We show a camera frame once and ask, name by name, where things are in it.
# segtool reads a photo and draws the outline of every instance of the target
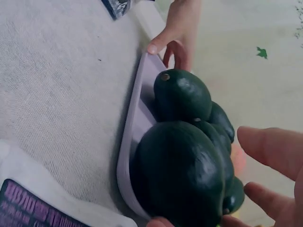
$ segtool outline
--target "white plastic tray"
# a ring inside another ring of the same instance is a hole
[[[117,181],[124,201],[136,214],[146,219],[150,217],[139,204],[132,189],[129,163],[134,157],[142,136],[156,123],[153,115],[153,84],[157,75],[164,70],[166,67],[157,55],[148,53],[142,55],[129,104],[117,164]]]

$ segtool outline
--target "white surface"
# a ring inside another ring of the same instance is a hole
[[[137,22],[100,0],[0,1],[0,138],[70,195],[131,217],[116,162],[147,40]]]
[[[130,218],[70,196],[41,164],[18,146],[0,140],[0,154],[0,185],[12,179],[44,202],[92,227],[137,227]]]

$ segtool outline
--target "avocado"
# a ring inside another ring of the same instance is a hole
[[[161,121],[208,120],[212,102],[206,85],[185,70],[166,70],[154,82],[155,104]]]
[[[234,169],[233,169],[230,153],[228,152],[226,145],[222,143],[220,135],[210,123],[195,122],[193,123],[193,125],[199,128],[200,130],[202,130],[202,132],[204,132],[204,134],[213,143],[216,152],[219,155],[223,165],[224,178],[225,178],[225,193],[227,193],[230,187],[232,186],[234,179]]]
[[[220,125],[227,133],[229,139],[233,143],[235,130],[229,121],[225,111],[215,102],[212,102],[212,110],[208,122]]]
[[[222,218],[224,168],[214,144],[187,122],[160,122],[142,137],[131,163],[141,206],[178,227],[215,227]]]
[[[233,184],[223,201],[223,214],[232,214],[236,212],[245,199],[244,187],[241,180],[234,178]]]
[[[226,131],[218,124],[211,124],[220,136],[221,143],[226,147],[229,154],[232,153],[232,142]]]

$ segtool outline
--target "dark package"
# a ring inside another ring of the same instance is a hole
[[[138,0],[102,0],[114,20],[119,19],[128,12],[132,5]]]

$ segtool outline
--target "package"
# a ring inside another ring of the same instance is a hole
[[[102,0],[114,20],[119,19],[140,0]]]
[[[0,227],[137,227],[130,218],[70,196],[6,140],[0,140],[0,185]]]

